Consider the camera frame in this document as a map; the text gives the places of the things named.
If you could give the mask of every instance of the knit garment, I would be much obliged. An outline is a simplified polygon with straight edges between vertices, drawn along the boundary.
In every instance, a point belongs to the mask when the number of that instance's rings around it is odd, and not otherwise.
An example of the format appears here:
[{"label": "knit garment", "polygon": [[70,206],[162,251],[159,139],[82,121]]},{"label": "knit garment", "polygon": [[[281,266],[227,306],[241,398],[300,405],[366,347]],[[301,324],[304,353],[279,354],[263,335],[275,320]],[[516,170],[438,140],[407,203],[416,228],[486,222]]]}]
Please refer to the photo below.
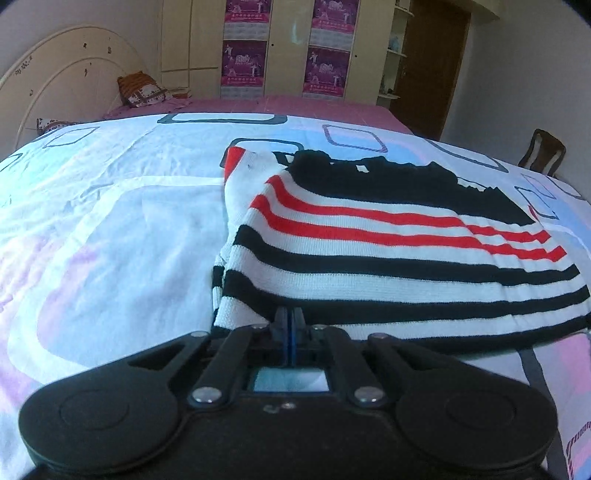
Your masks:
[{"label": "knit garment", "polygon": [[214,267],[214,328],[306,323],[354,339],[386,332],[441,351],[489,351],[587,326],[583,276],[499,189],[383,157],[332,160],[228,150],[229,236]]}]

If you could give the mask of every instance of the pink bed sheet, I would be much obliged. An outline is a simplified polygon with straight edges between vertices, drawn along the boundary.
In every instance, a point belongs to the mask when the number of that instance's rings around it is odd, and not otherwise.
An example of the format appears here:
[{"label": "pink bed sheet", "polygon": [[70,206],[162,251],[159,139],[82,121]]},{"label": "pink bed sheet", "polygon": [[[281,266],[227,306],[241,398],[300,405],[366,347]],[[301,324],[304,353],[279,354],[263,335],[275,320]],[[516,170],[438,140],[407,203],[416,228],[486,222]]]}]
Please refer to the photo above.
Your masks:
[{"label": "pink bed sheet", "polygon": [[366,125],[403,134],[413,133],[389,110],[377,105],[335,102],[291,96],[269,96],[256,100],[172,99],[156,105],[132,108],[121,106],[105,115],[105,120],[162,113],[273,113],[317,118],[346,124]]}]

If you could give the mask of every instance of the headboard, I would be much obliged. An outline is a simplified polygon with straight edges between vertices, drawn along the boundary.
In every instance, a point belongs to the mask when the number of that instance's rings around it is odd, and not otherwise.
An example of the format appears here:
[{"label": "headboard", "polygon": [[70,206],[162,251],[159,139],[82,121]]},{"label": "headboard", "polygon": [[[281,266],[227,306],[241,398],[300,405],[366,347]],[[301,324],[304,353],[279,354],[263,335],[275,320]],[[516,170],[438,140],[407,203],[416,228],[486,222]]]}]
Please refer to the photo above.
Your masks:
[{"label": "headboard", "polygon": [[37,118],[90,122],[121,105],[117,77],[144,70],[135,49],[83,25],[42,40],[0,79],[0,161],[37,136]]}]

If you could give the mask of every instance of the pink poster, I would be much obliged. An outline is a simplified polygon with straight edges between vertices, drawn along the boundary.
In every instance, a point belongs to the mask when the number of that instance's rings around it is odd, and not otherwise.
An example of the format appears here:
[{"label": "pink poster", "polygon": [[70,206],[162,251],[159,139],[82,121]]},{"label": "pink poster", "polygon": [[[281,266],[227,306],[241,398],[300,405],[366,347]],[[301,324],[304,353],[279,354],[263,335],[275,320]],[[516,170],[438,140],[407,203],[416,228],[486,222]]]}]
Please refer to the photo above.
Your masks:
[{"label": "pink poster", "polygon": [[226,0],[225,22],[269,23],[272,0]]},{"label": "pink poster", "polygon": [[358,9],[359,0],[314,0],[312,28],[352,34]]},{"label": "pink poster", "polygon": [[309,47],[304,93],[342,97],[345,94],[348,68],[348,51]]},{"label": "pink poster", "polygon": [[266,41],[225,40],[222,53],[222,85],[262,87],[266,52]]}]

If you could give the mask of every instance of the chair backrest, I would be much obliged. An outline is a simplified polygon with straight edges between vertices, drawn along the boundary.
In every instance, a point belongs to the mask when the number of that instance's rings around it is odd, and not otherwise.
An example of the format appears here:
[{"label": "chair backrest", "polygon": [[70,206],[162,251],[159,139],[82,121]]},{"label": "chair backrest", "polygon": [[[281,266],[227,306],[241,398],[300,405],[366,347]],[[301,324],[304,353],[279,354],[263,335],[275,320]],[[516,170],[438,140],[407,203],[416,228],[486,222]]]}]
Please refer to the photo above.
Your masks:
[{"label": "chair backrest", "polygon": [[530,147],[527,150],[525,156],[521,159],[518,166],[525,167],[530,160],[532,154],[534,153],[535,141],[539,138],[540,142],[540,150],[534,161],[530,165],[530,170],[538,171],[540,173],[546,168],[548,163],[558,155],[558,159],[554,162],[554,164],[550,167],[548,171],[548,176],[551,177],[554,175],[560,163],[563,161],[564,156],[566,155],[566,147],[564,144],[558,140],[558,138],[550,135],[545,130],[540,130],[537,128],[534,131],[534,135],[531,137]]}]

